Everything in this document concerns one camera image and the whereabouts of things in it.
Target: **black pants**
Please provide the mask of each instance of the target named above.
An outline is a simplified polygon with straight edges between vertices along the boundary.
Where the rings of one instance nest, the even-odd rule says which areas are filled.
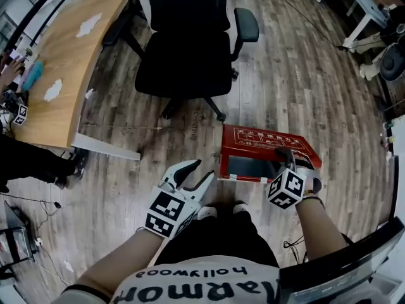
[[[5,186],[8,180],[26,177],[52,183],[58,178],[75,173],[72,161],[3,134],[0,134],[0,152],[4,160],[0,173],[0,187]]]
[[[238,257],[278,267],[272,250],[258,234],[248,212],[239,212],[226,220],[214,217],[193,220],[169,241],[155,265],[212,255]]]

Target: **person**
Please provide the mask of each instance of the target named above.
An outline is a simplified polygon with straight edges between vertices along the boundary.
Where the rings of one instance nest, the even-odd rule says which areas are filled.
[[[4,69],[9,54],[3,52],[0,72]],[[0,75],[0,93],[21,74],[24,58],[15,58]],[[83,176],[89,152],[78,149],[71,159],[63,159],[47,149],[16,141],[0,134],[0,152],[3,169],[0,173],[0,193],[8,193],[9,180],[33,177],[44,182],[56,184],[59,188],[73,187]]]
[[[370,65],[360,65],[360,76],[364,79],[371,80],[380,73],[380,65],[382,58],[387,48],[398,41],[403,34],[397,33],[397,28],[405,23],[405,6],[398,6],[389,11],[390,19],[387,27],[383,28],[376,34],[373,34],[365,39],[353,41],[349,46],[352,53],[363,54],[371,48],[384,48],[384,50],[373,60]]]
[[[312,185],[309,179],[307,182],[307,190],[313,190],[313,181]],[[298,203],[296,210],[310,260],[346,247],[315,195]],[[238,201],[231,212],[221,219],[215,206],[202,207],[197,219],[168,242],[149,268],[163,238],[146,229],[137,230],[53,304],[276,303],[277,260],[258,234],[247,205]],[[331,303],[389,300],[366,282]]]

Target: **teal object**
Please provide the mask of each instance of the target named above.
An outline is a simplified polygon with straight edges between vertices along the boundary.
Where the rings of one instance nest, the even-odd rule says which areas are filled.
[[[38,80],[42,73],[44,72],[44,65],[41,61],[36,61],[34,65],[32,65],[27,78],[25,79],[22,89],[23,91],[31,90],[31,87],[34,85],[35,81]]]

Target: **chair seat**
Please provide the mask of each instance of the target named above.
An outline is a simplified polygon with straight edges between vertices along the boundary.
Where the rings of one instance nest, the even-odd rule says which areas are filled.
[[[203,98],[230,91],[232,67],[226,32],[206,37],[154,33],[140,63],[135,88],[163,98]]]

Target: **wristband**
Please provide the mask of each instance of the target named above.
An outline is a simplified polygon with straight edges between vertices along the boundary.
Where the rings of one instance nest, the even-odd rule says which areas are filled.
[[[320,199],[320,198],[319,198],[319,197],[317,197],[317,196],[308,196],[308,197],[304,197],[304,198],[302,199],[302,201],[301,201],[301,202],[303,202],[304,200],[318,200],[318,201],[320,201],[320,203],[321,203],[321,205],[322,205],[323,209],[326,209],[326,208],[325,208],[325,205],[323,204],[322,199]]]

